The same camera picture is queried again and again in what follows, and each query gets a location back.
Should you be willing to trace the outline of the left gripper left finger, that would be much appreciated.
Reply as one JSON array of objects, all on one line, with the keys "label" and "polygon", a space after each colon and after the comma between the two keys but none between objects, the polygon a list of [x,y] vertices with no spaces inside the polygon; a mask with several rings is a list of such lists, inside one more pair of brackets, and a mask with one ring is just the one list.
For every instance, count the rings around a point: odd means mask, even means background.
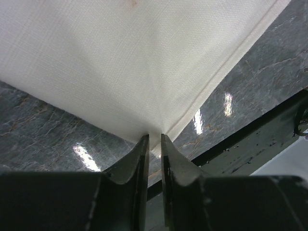
[{"label": "left gripper left finger", "polygon": [[3,231],[142,231],[149,136],[103,172],[0,173]]}]

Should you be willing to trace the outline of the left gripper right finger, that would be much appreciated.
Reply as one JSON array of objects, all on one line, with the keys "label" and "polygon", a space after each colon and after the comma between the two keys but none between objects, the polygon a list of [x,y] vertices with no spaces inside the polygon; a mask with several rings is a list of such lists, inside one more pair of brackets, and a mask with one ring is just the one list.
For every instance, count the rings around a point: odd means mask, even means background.
[{"label": "left gripper right finger", "polygon": [[161,136],[165,225],[171,231],[305,231],[308,183],[298,176],[211,177]]}]

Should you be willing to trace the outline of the white cloth napkin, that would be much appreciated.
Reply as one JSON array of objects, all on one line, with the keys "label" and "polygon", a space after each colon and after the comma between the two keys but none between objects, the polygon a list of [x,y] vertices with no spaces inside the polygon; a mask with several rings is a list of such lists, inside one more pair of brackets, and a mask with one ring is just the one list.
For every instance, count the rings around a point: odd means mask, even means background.
[{"label": "white cloth napkin", "polygon": [[175,139],[286,0],[3,0],[0,78],[136,142]]}]

